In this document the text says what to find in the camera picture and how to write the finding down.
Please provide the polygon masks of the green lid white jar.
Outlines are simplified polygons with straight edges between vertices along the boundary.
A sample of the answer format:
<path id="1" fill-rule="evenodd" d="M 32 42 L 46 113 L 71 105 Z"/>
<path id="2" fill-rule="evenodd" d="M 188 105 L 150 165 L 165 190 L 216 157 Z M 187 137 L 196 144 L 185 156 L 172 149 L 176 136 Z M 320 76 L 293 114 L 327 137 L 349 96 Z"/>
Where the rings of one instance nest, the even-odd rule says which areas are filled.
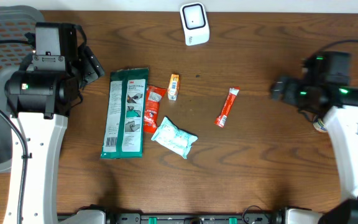
<path id="1" fill-rule="evenodd" d="M 323 123 L 323 120 L 321 118 L 319 118 L 318 116 L 315 116 L 313 118 L 313 127 L 315 128 L 315 130 L 317 130 L 321 133 L 327 132 L 327 129 Z"/>

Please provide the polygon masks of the red stick sachet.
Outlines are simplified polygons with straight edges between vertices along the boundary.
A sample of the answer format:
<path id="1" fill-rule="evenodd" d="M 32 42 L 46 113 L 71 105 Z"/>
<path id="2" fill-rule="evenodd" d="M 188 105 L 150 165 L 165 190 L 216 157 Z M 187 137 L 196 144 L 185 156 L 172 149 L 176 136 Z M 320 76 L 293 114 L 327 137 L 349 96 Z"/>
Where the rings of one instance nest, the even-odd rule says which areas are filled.
<path id="1" fill-rule="evenodd" d="M 229 89 L 228 96 L 226 98 L 225 104 L 221 110 L 220 115 L 216 118 L 215 124 L 219 126 L 220 128 L 223 128 L 225 125 L 225 122 L 227 120 L 227 116 L 231 111 L 232 105 L 234 103 L 234 100 L 236 99 L 237 94 L 239 93 L 240 88 L 238 86 L 231 87 Z"/>

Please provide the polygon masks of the red snack bag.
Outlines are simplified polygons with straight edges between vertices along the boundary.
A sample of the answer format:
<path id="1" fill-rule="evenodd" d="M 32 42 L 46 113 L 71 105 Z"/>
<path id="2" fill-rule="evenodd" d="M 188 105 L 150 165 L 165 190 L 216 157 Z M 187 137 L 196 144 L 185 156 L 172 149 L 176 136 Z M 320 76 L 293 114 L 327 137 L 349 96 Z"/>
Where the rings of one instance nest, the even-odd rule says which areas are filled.
<path id="1" fill-rule="evenodd" d="M 158 110 L 160 101 L 167 90 L 153 85 L 147 86 L 145 113 L 144 113 L 144 132 L 154 134 L 157 130 Z"/>

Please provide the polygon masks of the green 3M wipes pack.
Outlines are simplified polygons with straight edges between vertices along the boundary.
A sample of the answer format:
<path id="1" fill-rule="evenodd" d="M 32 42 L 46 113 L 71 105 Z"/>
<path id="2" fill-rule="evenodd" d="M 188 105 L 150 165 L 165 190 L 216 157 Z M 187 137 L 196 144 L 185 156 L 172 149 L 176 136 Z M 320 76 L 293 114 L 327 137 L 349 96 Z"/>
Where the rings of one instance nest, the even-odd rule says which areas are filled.
<path id="1" fill-rule="evenodd" d="M 148 68 L 110 74 L 102 159 L 141 158 Z"/>

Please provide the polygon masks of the small orange white box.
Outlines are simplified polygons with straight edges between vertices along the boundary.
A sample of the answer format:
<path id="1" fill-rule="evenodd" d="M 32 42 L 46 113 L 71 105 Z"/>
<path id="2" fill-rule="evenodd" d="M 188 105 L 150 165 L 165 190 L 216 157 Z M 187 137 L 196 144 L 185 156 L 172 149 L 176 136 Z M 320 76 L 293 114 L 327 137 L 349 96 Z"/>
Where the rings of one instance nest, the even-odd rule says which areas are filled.
<path id="1" fill-rule="evenodd" d="M 180 87 L 180 76 L 171 74 L 170 82 L 167 89 L 167 96 L 169 100 L 176 101 Z"/>

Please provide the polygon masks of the light teal tissue pack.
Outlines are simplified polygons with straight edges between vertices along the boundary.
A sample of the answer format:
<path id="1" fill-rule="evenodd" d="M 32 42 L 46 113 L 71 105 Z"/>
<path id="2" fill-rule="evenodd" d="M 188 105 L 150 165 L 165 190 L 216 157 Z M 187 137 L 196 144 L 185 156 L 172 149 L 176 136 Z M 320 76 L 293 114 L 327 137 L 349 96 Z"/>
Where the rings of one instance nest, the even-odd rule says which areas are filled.
<path id="1" fill-rule="evenodd" d="M 151 138 L 172 152 L 187 159 L 192 144 L 198 140 L 194 134 L 179 129 L 167 116 L 164 117 L 160 126 Z"/>

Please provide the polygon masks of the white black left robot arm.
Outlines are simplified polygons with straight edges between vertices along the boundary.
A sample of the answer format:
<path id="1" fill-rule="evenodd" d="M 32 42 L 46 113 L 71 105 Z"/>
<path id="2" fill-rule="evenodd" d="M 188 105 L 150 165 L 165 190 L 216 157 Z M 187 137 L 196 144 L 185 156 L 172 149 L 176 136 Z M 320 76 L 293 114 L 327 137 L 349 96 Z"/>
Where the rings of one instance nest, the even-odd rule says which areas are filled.
<path id="1" fill-rule="evenodd" d="M 81 26 L 39 22 L 35 50 L 5 84 L 12 163 L 5 223 L 57 223 L 58 163 L 81 90 L 104 75 Z"/>

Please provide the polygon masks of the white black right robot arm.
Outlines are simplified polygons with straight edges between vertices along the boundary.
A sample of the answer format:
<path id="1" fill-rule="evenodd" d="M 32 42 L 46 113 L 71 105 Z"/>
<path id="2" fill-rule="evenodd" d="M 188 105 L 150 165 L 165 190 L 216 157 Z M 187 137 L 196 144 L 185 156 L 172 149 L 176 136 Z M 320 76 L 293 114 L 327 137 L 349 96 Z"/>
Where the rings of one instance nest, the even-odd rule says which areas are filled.
<path id="1" fill-rule="evenodd" d="M 272 223 L 358 223 L 358 88 L 350 86 L 351 55 L 321 52 L 308 58 L 303 78 L 281 76 L 272 99 L 312 113 L 329 135 L 341 186 L 341 203 L 326 213 L 283 208 Z"/>

